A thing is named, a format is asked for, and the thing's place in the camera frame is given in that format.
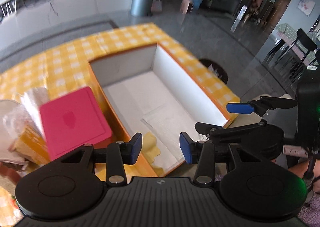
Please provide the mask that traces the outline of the yellow cleaning cloth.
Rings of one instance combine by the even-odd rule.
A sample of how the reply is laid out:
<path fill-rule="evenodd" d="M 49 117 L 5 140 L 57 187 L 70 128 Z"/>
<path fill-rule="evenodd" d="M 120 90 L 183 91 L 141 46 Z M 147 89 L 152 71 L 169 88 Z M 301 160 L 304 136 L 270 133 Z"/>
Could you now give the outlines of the yellow cleaning cloth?
<path fill-rule="evenodd" d="M 155 157 L 161 154 L 160 149 L 157 147 L 157 138 L 153 135 L 153 133 L 147 132 L 143 136 L 141 152 L 144 158 L 156 172 L 157 176 L 162 175 L 164 173 L 163 168 L 153 164 L 155 162 Z"/>

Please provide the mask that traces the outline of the yellow packaged snack bag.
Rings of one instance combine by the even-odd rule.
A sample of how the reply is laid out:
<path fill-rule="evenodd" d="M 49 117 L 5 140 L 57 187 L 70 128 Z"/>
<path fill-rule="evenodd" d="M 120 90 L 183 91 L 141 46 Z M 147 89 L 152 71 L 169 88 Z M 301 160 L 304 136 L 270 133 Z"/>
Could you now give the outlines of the yellow packaged snack bag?
<path fill-rule="evenodd" d="M 42 166 L 50 162 L 47 144 L 28 112 L 21 107 L 14 108 L 3 117 L 5 132 L 10 137 L 7 150 Z"/>

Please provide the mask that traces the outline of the black waste basket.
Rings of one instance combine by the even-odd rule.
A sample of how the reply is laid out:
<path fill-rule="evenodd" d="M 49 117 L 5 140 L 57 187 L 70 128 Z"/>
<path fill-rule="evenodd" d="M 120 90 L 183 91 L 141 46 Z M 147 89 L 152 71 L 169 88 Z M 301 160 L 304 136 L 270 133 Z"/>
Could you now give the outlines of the black waste basket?
<path fill-rule="evenodd" d="M 228 75 L 227 72 L 216 62 L 210 59 L 199 59 L 199 61 L 216 77 L 218 77 L 224 84 L 228 82 Z"/>

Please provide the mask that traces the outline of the red cube box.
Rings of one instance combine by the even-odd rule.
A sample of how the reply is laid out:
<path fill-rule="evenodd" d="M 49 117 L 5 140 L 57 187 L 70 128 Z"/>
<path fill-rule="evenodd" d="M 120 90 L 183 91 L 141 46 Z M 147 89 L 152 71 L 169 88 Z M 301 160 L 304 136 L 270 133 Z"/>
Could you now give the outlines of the red cube box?
<path fill-rule="evenodd" d="M 112 130 L 90 87 L 73 91 L 40 107 L 51 161 L 84 144 L 105 148 Z"/>

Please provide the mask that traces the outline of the orange open cardboard box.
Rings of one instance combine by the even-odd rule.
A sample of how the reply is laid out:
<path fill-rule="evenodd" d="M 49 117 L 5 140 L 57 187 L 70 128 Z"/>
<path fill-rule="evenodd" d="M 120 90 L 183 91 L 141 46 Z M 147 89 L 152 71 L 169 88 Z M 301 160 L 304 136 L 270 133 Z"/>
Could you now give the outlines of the orange open cardboard box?
<path fill-rule="evenodd" d="M 157 138 L 156 166 L 165 176 L 184 162 L 179 136 L 204 140 L 197 122 L 225 126 L 227 116 L 210 93 L 159 44 L 149 44 L 99 57 L 90 62 L 116 130 L 132 136 L 147 132 Z"/>

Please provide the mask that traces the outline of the purple fluffy blanket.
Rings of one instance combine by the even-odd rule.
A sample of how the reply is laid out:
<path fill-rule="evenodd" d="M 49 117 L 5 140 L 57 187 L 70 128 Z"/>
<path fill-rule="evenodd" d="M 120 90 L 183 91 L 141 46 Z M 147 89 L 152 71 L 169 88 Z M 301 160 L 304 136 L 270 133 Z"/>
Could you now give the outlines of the purple fluffy blanket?
<path fill-rule="evenodd" d="M 303 206 L 298 218 L 308 226 L 320 225 L 319 194 L 314 193 L 310 203 Z"/>

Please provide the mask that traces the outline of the yellow checkered tablecloth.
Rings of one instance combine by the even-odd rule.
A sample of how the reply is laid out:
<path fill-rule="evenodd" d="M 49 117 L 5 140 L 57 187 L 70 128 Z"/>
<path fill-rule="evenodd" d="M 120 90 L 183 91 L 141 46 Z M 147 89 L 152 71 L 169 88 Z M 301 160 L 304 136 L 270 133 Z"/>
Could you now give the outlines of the yellow checkered tablecloth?
<path fill-rule="evenodd" d="M 40 53 L 1 75 L 1 96 L 12 98 L 45 87 L 50 100 L 90 87 L 111 130 L 112 143 L 129 136 L 110 123 L 111 112 L 90 62 L 120 51 L 159 44 L 210 93 L 227 116 L 226 104 L 239 98 L 180 43 L 156 25 L 129 26 L 101 32 Z M 15 196 L 24 214 L 19 226 L 236 226 L 215 192 L 188 177 L 149 176 L 140 151 L 135 165 L 124 165 L 127 185 L 106 183 L 106 149 L 84 144 L 24 176 Z"/>

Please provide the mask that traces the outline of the pink small heater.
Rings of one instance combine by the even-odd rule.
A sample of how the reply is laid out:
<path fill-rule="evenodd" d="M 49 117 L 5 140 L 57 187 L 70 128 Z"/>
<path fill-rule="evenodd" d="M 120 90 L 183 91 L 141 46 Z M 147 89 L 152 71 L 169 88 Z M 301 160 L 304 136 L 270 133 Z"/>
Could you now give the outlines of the pink small heater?
<path fill-rule="evenodd" d="M 193 1 L 192 0 L 182 0 L 180 5 L 180 12 L 182 14 L 191 13 L 193 10 Z"/>

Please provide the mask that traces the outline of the woven pink handbag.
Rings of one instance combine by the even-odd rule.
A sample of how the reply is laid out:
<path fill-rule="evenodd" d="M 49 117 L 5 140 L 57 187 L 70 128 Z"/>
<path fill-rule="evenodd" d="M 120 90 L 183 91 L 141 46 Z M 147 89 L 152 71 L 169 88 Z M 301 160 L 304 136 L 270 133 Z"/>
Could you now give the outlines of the woven pink handbag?
<path fill-rule="evenodd" d="M 151 5 L 152 13 L 162 12 L 162 0 L 153 0 Z"/>

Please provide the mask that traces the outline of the white marble tv console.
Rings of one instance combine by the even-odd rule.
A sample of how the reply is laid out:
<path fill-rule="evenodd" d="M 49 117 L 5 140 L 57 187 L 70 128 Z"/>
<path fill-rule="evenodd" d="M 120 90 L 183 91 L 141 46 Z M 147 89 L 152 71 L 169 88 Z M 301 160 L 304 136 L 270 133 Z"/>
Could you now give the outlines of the white marble tv console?
<path fill-rule="evenodd" d="M 1 5 L 10 0 L 1 0 Z M 45 38 L 110 23 L 113 13 L 127 13 L 132 0 L 16 0 L 16 14 L 1 16 L 1 57 Z"/>

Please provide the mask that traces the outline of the white wifi router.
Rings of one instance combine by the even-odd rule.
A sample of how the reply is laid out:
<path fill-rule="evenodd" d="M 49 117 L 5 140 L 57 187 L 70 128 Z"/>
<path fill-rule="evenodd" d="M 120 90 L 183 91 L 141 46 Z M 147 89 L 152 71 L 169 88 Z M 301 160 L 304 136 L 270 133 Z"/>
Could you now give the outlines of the white wifi router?
<path fill-rule="evenodd" d="M 1 16 L 6 18 L 12 14 L 16 14 L 16 0 L 10 0 L 1 5 Z"/>

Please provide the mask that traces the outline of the framed wall picture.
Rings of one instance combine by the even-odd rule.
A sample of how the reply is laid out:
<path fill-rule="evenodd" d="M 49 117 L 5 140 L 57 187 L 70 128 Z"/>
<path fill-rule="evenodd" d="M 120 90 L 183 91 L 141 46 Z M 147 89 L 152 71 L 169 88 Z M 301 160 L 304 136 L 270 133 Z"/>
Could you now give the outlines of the framed wall picture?
<path fill-rule="evenodd" d="M 313 0 L 300 0 L 297 8 L 309 17 L 315 5 L 316 3 Z"/>

